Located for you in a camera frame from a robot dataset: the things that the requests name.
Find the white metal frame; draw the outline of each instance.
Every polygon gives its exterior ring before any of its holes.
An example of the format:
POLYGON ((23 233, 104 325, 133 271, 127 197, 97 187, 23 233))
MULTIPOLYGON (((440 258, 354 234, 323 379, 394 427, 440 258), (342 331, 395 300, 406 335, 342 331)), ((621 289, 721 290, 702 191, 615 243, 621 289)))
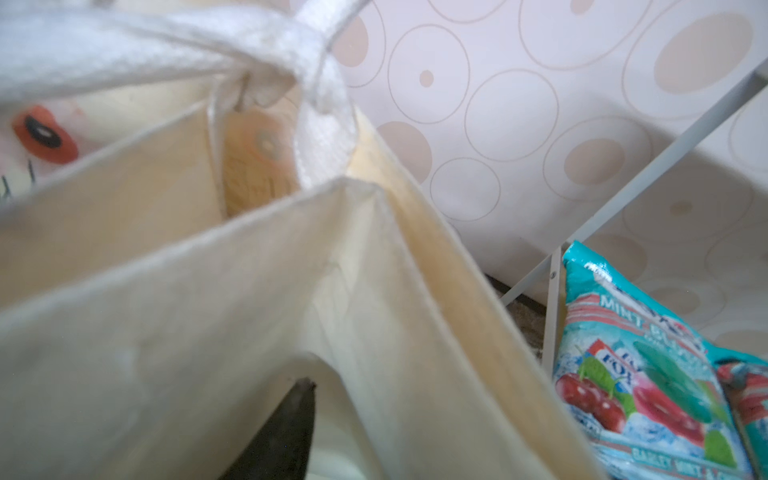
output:
MULTIPOLYGON (((736 113, 752 97, 757 95, 766 86, 766 83, 768 83, 768 60, 765 60, 761 66, 751 71, 712 108, 704 112, 669 147, 658 154, 639 174, 595 212, 589 220, 576 229, 563 245, 570 245, 574 241, 583 242, 598 231, 614 215, 621 212, 637 195, 672 168, 680 159, 689 154, 704 138, 715 131, 716 128, 736 113)), ((501 297, 501 301, 505 305, 512 303, 512 300, 519 297, 533 282, 541 278, 549 267, 550 281, 547 296, 546 324, 544 327, 544 351, 542 352, 541 360, 543 367, 549 373, 552 372, 554 367, 555 349, 558 340, 557 334, 560 326, 559 321, 561 320, 558 318, 558 302, 560 299, 562 252, 562 247, 556 248, 553 253, 547 255, 541 263, 528 272, 522 280, 517 282, 501 297)))

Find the white bag handle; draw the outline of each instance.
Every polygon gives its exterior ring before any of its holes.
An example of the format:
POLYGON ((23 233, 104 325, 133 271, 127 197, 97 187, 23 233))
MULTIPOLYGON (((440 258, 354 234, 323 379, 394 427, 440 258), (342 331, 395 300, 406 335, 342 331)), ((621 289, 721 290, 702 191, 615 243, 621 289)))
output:
MULTIPOLYGON (((132 84, 227 73, 221 94, 247 74, 260 104, 301 85, 294 157, 312 187, 342 175, 357 142, 354 110, 328 48, 367 0, 309 0, 296 18, 255 5, 166 16, 97 8, 47 10, 0 19, 0 109, 132 84)), ((219 141, 212 138, 214 150, 219 141)))

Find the cherry illustration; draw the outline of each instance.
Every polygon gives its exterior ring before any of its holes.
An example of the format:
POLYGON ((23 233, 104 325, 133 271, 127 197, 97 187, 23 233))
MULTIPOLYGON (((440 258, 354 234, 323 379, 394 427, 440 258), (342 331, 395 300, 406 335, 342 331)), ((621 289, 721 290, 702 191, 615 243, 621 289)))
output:
POLYGON ((595 407, 592 415, 600 422, 603 428, 612 432, 621 433, 627 424, 627 416, 624 414, 624 409, 621 408, 621 403, 615 397, 608 398, 604 396, 595 407))
POLYGON ((691 443, 703 446, 704 433, 701 424, 692 419, 655 385, 647 382, 636 386, 633 397, 638 412, 666 426, 675 435, 683 436, 691 443))
POLYGON ((601 395, 598 393, 600 389, 587 381, 591 385, 584 383, 575 373, 566 373, 554 384, 554 389, 568 405, 573 405, 585 413, 592 413, 601 400, 601 395))
POLYGON ((591 413, 604 429, 616 433, 624 430, 627 416, 621 403, 590 379, 581 379, 576 373, 566 373, 554 384, 554 389, 567 404, 591 413))
POLYGON ((756 422, 766 415, 768 405, 768 393, 754 393, 742 396, 737 404, 741 421, 746 423, 756 422))

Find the snack package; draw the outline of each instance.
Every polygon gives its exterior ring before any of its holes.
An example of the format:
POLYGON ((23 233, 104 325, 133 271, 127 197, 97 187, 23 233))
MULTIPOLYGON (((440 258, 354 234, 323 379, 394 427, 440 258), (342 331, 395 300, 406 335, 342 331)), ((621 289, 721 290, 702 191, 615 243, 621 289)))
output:
POLYGON ((567 307, 555 389, 621 479, 754 478, 710 346, 580 243, 564 255, 567 307))
POLYGON ((729 362, 717 369, 757 477, 768 478, 768 366, 729 362))

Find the wallpaper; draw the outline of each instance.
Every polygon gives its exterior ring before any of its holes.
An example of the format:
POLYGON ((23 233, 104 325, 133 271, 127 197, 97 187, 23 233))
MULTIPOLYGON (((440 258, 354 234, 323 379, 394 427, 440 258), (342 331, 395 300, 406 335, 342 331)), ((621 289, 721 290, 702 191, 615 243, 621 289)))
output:
MULTIPOLYGON (((286 12, 301 3, 270 0, 286 12)), ((479 266, 512 285, 768 57, 768 3, 375 0, 333 54, 355 102, 479 266)), ((35 142, 57 134, 82 156, 207 88, 124 88, 22 112, 0 132, 0 194, 73 158, 40 158, 35 142), (43 125, 36 137, 24 136, 28 118, 43 125)), ((587 245, 704 335, 768 359, 766 134, 768 91, 587 245)), ((546 288, 542 279, 528 295, 544 303, 546 288)))

